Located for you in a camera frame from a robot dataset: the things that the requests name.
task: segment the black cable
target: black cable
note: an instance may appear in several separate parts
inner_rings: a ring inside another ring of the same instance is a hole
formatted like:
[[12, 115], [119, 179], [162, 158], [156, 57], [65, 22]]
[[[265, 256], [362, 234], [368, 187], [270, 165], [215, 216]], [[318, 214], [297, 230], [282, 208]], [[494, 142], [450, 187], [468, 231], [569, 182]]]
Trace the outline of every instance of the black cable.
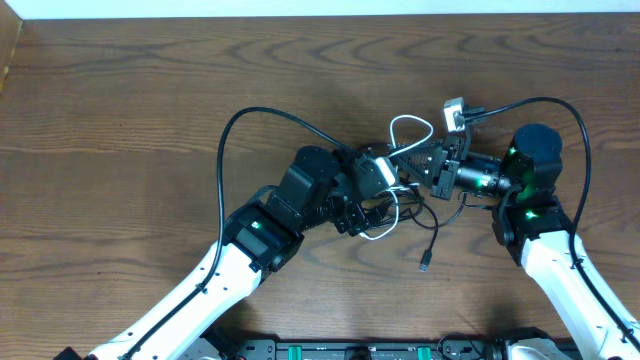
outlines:
[[216, 173], [216, 180], [217, 180], [217, 184], [218, 184], [218, 206], [219, 206], [219, 226], [218, 226], [218, 244], [216, 246], [216, 255], [213, 258], [213, 263], [211, 265], [211, 268], [209, 269], [209, 272], [207, 273], [207, 275], [205, 276], [205, 278], [202, 280], [202, 282], [200, 284], [198, 284], [195, 289], [193, 289], [193, 291], [187, 295], [187, 297], [184, 298], [184, 300], [182, 300], [176, 307], [174, 307], [171, 311], [169, 311], [162, 319], [160, 319], [160, 321], [158, 321], [151, 329], [149, 329], [141, 338], [140, 340], [138, 340], [132, 347], [131, 349], [129, 349], [129, 351], [123, 355], [123, 360], [128, 360], [131, 359], [132, 356], [140, 350], [140, 347], [147, 341], [149, 340], [149, 338], [151, 336], [153, 336], [153, 334], [155, 334], [167, 321], [169, 321], [175, 314], [177, 314], [180, 310], [182, 310], [182, 308], [184, 308], [194, 297], [196, 297], [196, 295], [198, 295], [198, 293], [205, 292], [206, 293], [206, 286], [209, 283], [209, 281], [211, 280], [211, 278], [213, 277], [213, 275], [216, 272], [216, 268], [218, 267], [218, 263], [220, 262], [220, 255], [222, 253], [222, 243], [223, 243], [223, 234], [224, 234], [224, 221], [225, 221], [225, 216], [224, 216], [224, 191], [223, 191], [223, 184], [222, 184], [222, 160], [223, 160], [223, 156], [224, 156], [224, 145], [227, 141], [227, 136], [229, 135], [229, 132], [231, 131], [231, 127], [233, 126], [233, 124], [242, 116], [251, 112], [264, 112], [264, 113], [269, 113], [269, 114], [274, 114], [274, 115], [278, 115], [281, 116], [285, 119], [291, 120], [301, 126], [303, 126], [304, 128], [310, 130], [311, 132], [313, 132], [314, 134], [320, 136], [321, 138], [327, 140], [328, 142], [332, 143], [333, 145], [342, 148], [348, 152], [355, 152], [355, 150], [353, 150], [352, 148], [350, 148], [349, 146], [341, 143], [340, 141], [332, 138], [331, 136], [325, 134], [324, 132], [322, 132], [321, 130], [317, 129], [316, 127], [314, 127], [313, 125], [307, 123], [306, 121], [293, 116], [291, 114], [285, 113], [284, 111], [280, 111], [280, 110], [276, 110], [276, 109], [271, 109], [271, 108], [267, 108], [267, 107], [249, 107], [249, 108], [245, 108], [242, 109], [240, 111], [238, 111], [235, 115], [233, 115], [233, 117], [229, 120], [229, 122], [227, 123], [227, 125], [224, 128], [224, 131], [222, 132], [222, 136], [220, 137], [220, 142], [218, 144], [218, 154], [217, 154], [217, 173]]
[[[400, 212], [399, 217], [398, 217], [398, 223], [401, 223], [403, 221], [406, 220], [413, 220], [414, 223], [416, 223], [416, 225], [420, 226], [423, 229], [426, 230], [430, 230], [433, 231], [433, 235], [431, 236], [431, 241], [429, 242], [429, 246], [427, 247], [427, 249], [425, 250], [425, 254], [429, 253], [433, 250], [433, 246], [435, 245], [436, 239], [438, 237], [438, 229], [445, 227], [447, 225], [451, 225], [462, 213], [462, 210], [464, 210], [465, 207], [474, 207], [474, 208], [479, 208], [479, 209], [490, 209], [490, 207], [488, 205], [467, 205], [466, 200], [467, 200], [467, 193], [466, 192], [460, 192], [460, 194], [463, 195], [462, 200], [460, 201], [460, 207], [458, 207], [458, 209], [456, 210], [456, 212], [445, 222], [440, 223], [438, 221], [438, 216], [436, 215], [435, 211], [433, 211], [433, 209], [427, 205], [427, 203], [425, 202], [424, 197], [422, 197], [422, 195], [420, 195], [420, 191], [418, 191], [418, 188], [415, 186], [409, 186], [409, 179], [400, 179], [400, 183], [403, 184], [404, 186], [407, 186], [410, 188], [410, 192], [409, 191], [396, 191], [396, 197], [398, 198], [398, 202], [400, 205], [403, 206], [411, 206], [411, 205], [418, 205], [418, 208], [414, 211], [412, 210], [410, 207], [407, 209], [404, 209]], [[407, 198], [410, 201], [407, 202], [403, 202], [400, 203], [400, 199], [403, 198]], [[374, 197], [374, 199], [385, 199], [383, 202], [381, 202], [380, 204], [374, 206], [374, 208], [376, 207], [384, 207], [384, 208], [388, 208], [390, 206], [393, 206], [394, 204], [394, 200], [391, 196], [391, 194], [389, 194], [388, 192], [385, 193], [381, 193], [378, 196]], [[427, 225], [422, 223], [421, 221], [418, 220], [418, 215], [421, 214], [422, 210], [426, 209], [431, 217], [434, 220], [434, 225]], [[383, 227], [387, 227], [387, 226], [391, 226], [393, 225], [393, 223], [395, 222], [395, 216], [391, 216], [387, 219], [384, 219], [376, 224], [372, 224], [372, 226], [370, 227], [370, 229], [378, 229], [378, 228], [383, 228]]]
[[502, 200], [500, 200], [500, 205], [498, 205], [498, 219], [502, 219], [504, 209], [507, 207], [507, 203], [509, 202], [511, 195], [520, 191], [522, 191], [522, 186], [520, 184], [513, 184], [507, 189], [507, 191], [505, 191], [504, 196], [502, 196]]
[[582, 195], [580, 196], [580, 202], [578, 203], [576, 214], [573, 217], [572, 228], [571, 228], [571, 231], [569, 232], [569, 251], [571, 253], [571, 260], [574, 263], [574, 268], [577, 269], [578, 273], [580, 274], [580, 277], [582, 277], [582, 280], [584, 281], [585, 285], [587, 285], [587, 288], [589, 288], [589, 290], [591, 291], [593, 296], [598, 300], [598, 302], [600, 303], [602, 308], [605, 310], [605, 312], [611, 317], [611, 319], [616, 324], [616, 326], [618, 326], [620, 331], [622, 331], [623, 333], [622, 340], [625, 341], [625, 339], [627, 339], [633, 345], [633, 347], [638, 352], [640, 352], [640, 342], [633, 335], [633, 329], [627, 328], [627, 326], [622, 321], [622, 319], [611, 308], [611, 306], [607, 303], [604, 297], [600, 294], [598, 289], [596, 289], [595, 285], [593, 284], [593, 282], [591, 282], [591, 279], [589, 278], [587, 273], [584, 271], [584, 268], [582, 267], [581, 259], [578, 257], [578, 254], [576, 253], [576, 245], [575, 245], [576, 230], [578, 229], [578, 223], [580, 222], [580, 216], [582, 216], [584, 205], [587, 202], [589, 185], [591, 184], [591, 145], [589, 143], [589, 135], [587, 134], [587, 128], [584, 124], [584, 121], [582, 120], [582, 116], [580, 116], [580, 113], [578, 113], [578, 111], [571, 104], [567, 103], [564, 100], [560, 100], [552, 97], [534, 97], [534, 98], [529, 98], [529, 99], [525, 99], [525, 100], [513, 103], [511, 105], [503, 106], [501, 108], [488, 111], [477, 116], [465, 118], [465, 121], [472, 121], [478, 118], [499, 114], [501, 112], [514, 109], [522, 105], [535, 103], [535, 102], [550, 102], [550, 103], [563, 106], [565, 109], [571, 112], [573, 117], [578, 122], [578, 126], [580, 126], [582, 141], [584, 143], [586, 169], [585, 169], [584, 186], [582, 188]]
[[448, 356], [446, 356], [446, 355], [444, 354], [444, 351], [443, 351], [443, 350], [444, 350], [444, 348], [443, 348], [442, 350], [440, 349], [440, 348], [441, 348], [440, 344], [444, 345], [444, 341], [445, 341], [445, 339], [450, 338], [450, 337], [452, 337], [453, 335], [456, 335], [456, 336], [462, 337], [462, 338], [464, 338], [465, 340], [467, 340], [467, 341], [469, 342], [469, 344], [471, 344], [471, 348], [473, 348], [473, 351], [475, 351], [475, 352], [476, 352], [476, 354], [478, 354], [478, 356], [479, 356], [478, 358], [475, 358], [475, 359], [473, 359], [473, 360], [480, 360], [480, 359], [483, 359], [483, 358], [484, 358], [484, 355], [482, 355], [482, 354], [484, 353], [484, 350], [483, 350], [482, 352], [480, 352], [480, 350], [478, 350], [478, 348], [476, 347], [476, 345], [473, 343], [473, 341], [472, 341], [472, 340], [471, 340], [467, 335], [465, 335], [465, 334], [463, 334], [463, 333], [461, 333], [461, 332], [454, 331], [454, 332], [450, 332], [450, 333], [448, 333], [447, 335], [445, 335], [445, 336], [443, 336], [442, 338], [440, 338], [440, 341], [438, 341], [438, 344], [436, 345], [436, 351], [437, 351], [437, 352], [439, 352], [439, 353], [440, 353], [440, 355], [442, 355], [442, 358], [443, 358], [443, 359], [445, 359], [445, 360], [451, 360], [451, 358], [450, 358], [450, 357], [448, 357]]
[[460, 191], [458, 193], [458, 202], [460, 202], [460, 205], [464, 206], [464, 207], [468, 207], [468, 208], [472, 208], [472, 209], [482, 209], [482, 210], [491, 210], [491, 205], [485, 205], [485, 204], [467, 204], [466, 201], [464, 200], [460, 200], [460, 195], [474, 195], [473, 193], [467, 192], [467, 191]]

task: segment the green terminal block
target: green terminal block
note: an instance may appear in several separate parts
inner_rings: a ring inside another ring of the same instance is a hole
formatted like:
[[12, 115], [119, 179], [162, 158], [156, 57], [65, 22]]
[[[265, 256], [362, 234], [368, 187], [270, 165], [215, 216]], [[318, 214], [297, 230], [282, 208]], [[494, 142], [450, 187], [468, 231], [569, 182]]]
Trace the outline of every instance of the green terminal block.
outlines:
[[431, 360], [431, 348], [430, 347], [419, 347], [418, 348], [418, 360]]
[[[431, 359], [431, 350], [429, 350], [429, 359]], [[302, 360], [302, 347], [289, 346], [289, 360]]]

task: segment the wood grain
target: wood grain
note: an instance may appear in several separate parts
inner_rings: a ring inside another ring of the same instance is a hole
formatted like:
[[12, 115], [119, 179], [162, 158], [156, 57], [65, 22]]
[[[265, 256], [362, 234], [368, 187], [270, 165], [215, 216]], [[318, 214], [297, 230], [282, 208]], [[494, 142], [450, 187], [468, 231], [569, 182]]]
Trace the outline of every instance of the wood grain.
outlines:
[[[33, 21], [0, 102], [0, 357], [87, 353], [172, 289], [217, 234], [214, 159], [246, 106], [296, 114], [352, 145], [387, 140], [392, 116], [440, 116], [464, 96], [494, 108], [556, 96], [583, 114], [594, 151], [580, 233], [640, 313], [640, 15]], [[558, 129], [558, 195], [575, 210], [584, 160], [561, 109], [531, 106], [476, 131], [502, 154], [521, 125]], [[403, 124], [399, 136], [423, 131]], [[229, 210], [278, 183], [297, 148], [323, 144], [267, 115], [226, 149]], [[438, 213], [455, 204], [430, 201]], [[300, 253], [220, 323], [284, 339], [423, 339], [538, 326], [567, 336], [548, 299], [493, 238], [484, 212], [430, 236], [383, 241], [310, 231]]]
[[18, 42], [22, 20], [7, 5], [0, 0], [0, 94], [4, 79], [9, 74], [9, 64]]

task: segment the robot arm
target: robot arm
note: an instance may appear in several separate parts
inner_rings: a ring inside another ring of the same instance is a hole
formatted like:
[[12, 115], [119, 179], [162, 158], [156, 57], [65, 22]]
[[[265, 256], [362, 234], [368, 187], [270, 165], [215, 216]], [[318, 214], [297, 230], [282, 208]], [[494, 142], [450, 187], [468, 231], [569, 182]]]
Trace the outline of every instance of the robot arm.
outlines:
[[[220, 315], [296, 254], [302, 231], [333, 222], [340, 233], [356, 235], [379, 221], [375, 214], [365, 214], [360, 203], [392, 186], [396, 176], [385, 159], [331, 154], [316, 146], [300, 149], [266, 203], [250, 200], [227, 219], [220, 262], [202, 291], [178, 307], [204, 283], [217, 244], [153, 309], [89, 357], [125, 359], [123, 354], [139, 348], [134, 359], [178, 358]], [[150, 331], [174, 309], [179, 311]]]
[[[224, 311], [251, 294], [296, 254], [303, 231], [331, 222], [339, 233], [354, 236], [379, 222], [383, 214], [365, 211], [361, 203], [394, 185], [398, 180], [396, 169], [430, 189], [432, 197], [449, 200], [457, 187], [500, 198], [500, 204], [492, 208], [498, 242], [545, 291], [583, 357], [638, 356], [635, 344], [626, 339], [637, 322], [595, 270], [579, 237], [575, 240], [579, 265], [623, 318], [624, 329], [612, 320], [611, 313], [573, 269], [573, 257], [568, 255], [571, 248], [567, 239], [573, 224], [553, 196], [562, 170], [559, 134], [547, 126], [530, 124], [516, 132], [502, 160], [470, 152], [471, 126], [492, 113], [497, 111], [468, 108], [462, 99], [448, 101], [445, 118], [451, 134], [444, 141], [412, 146], [391, 160], [341, 150], [329, 153], [315, 146], [300, 149], [266, 203], [250, 201], [225, 222], [217, 274], [205, 289], [164, 325], [150, 331], [203, 283], [215, 246], [147, 315], [89, 357], [126, 360], [123, 354], [139, 344], [142, 346], [134, 358], [179, 357]], [[458, 131], [466, 136], [453, 134]], [[512, 345], [513, 354], [517, 349], [521, 353], [535, 350], [524, 343]]]
[[[127, 330], [95, 348], [89, 358], [119, 359], [129, 351], [202, 282], [213, 262], [215, 252], [214, 243], [198, 266], [175, 289]], [[251, 258], [235, 245], [224, 246], [216, 270], [217, 275], [208, 283], [206, 291], [199, 292], [158, 329], [134, 358], [178, 358], [220, 315], [258, 288], [261, 271], [251, 270], [250, 263]]]
[[[620, 329], [578, 275], [568, 243], [569, 233], [562, 230], [540, 234], [537, 239], [526, 239], [522, 267], [549, 297], [584, 359], [637, 358], [638, 351], [623, 339]], [[596, 270], [578, 236], [575, 245], [582, 266], [598, 292], [622, 317], [627, 328], [637, 326], [631, 313]]]

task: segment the white cable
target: white cable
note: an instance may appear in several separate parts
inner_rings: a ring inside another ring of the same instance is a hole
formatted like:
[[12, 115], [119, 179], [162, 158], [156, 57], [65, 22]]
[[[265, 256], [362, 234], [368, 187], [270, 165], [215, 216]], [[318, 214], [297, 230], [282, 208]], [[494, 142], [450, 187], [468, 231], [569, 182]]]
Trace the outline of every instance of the white cable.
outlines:
[[394, 185], [391, 186], [390, 188], [388, 188], [387, 190], [394, 190], [394, 191], [408, 191], [411, 190], [412, 187], [418, 187], [420, 186], [420, 183], [410, 183], [407, 186], [404, 185]]
[[391, 196], [393, 196], [393, 201], [395, 201], [395, 208], [396, 208], [396, 218], [393, 222], [393, 225], [391, 225], [391, 227], [389, 229], [387, 229], [387, 231], [383, 232], [382, 234], [375, 236], [375, 237], [370, 237], [369, 234], [367, 234], [366, 231], [363, 231], [361, 233], [359, 233], [358, 235], [362, 236], [363, 238], [367, 239], [367, 240], [378, 240], [382, 237], [384, 237], [385, 235], [387, 235], [388, 233], [391, 232], [391, 230], [393, 230], [396, 225], [398, 225], [398, 220], [400, 220], [400, 209], [398, 209], [398, 197], [396, 196], [396, 193], [394, 192], [395, 190], [387, 190], [388, 192], [391, 193]]
[[426, 142], [427, 140], [429, 140], [431, 135], [433, 135], [433, 125], [431, 125], [431, 123], [429, 123], [427, 120], [424, 120], [424, 119], [419, 118], [419, 117], [414, 116], [414, 115], [399, 115], [399, 116], [396, 116], [395, 118], [393, 118], [393, 120], [391, 120], [391, 123], [389, 124], [389, 133], [391, 134], [391, 145], [393, 145], [394, 149], [396, 147], [396, 138], [393, 135], [393, 124], [396, 122], [396, 120], [400, 120], [400, 119], [404, 119], [404, 118], [408, 118], [408, 119], [413, 119], [413, 120], [419, 121], [419, 122], [427, 125], [431, 129], [431, 131], [429, 132], [429, 135], [427, 135], [424, 139], [422, 139], [422, 140], [420, 140], [420, 141], [418, 141], [418, 142], [416, 142], [416, 143], [414, 143], [412, 145], [409, 145], [409, 146], [407, 146], [405, 148], [402, 148], [402, 149], [400, 149], [398, 151], [392, 152], [388, 157], [396, 156], [396, 155], [398, 155], [400, 153], [403, 153], [403, 152], [405, 152], [407, 150], [413, 149], [414, 147], [416, 147], [416, 146]]

